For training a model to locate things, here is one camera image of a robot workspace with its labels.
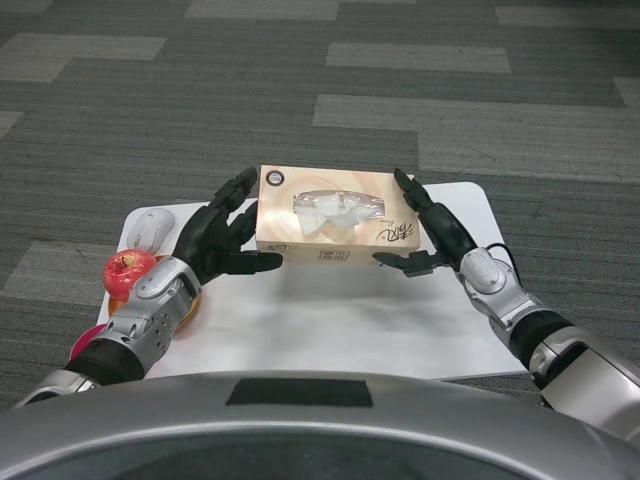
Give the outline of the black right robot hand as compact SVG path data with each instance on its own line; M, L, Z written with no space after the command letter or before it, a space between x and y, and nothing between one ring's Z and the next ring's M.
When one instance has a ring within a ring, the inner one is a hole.
M458 272L463 257L477 248L471 234L444 204L434 202L415 178L410 178L399 168L394 170L393 176L403 191L405 202L417 213L435 253L420 250L402 257L376 252L373 258L384 266L400 270L408 278L430 274L438 267L450 267Z

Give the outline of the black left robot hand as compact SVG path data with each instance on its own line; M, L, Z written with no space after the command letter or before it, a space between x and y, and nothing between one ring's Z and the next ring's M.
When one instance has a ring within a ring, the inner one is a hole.
M243 170L220 187L182 228L173 256L188 264L202 285L223 274L253 275L282 266L283 257L278 253L242 249L256 233L256 203L233 221L229 219L248 198L257 179L254 167Z

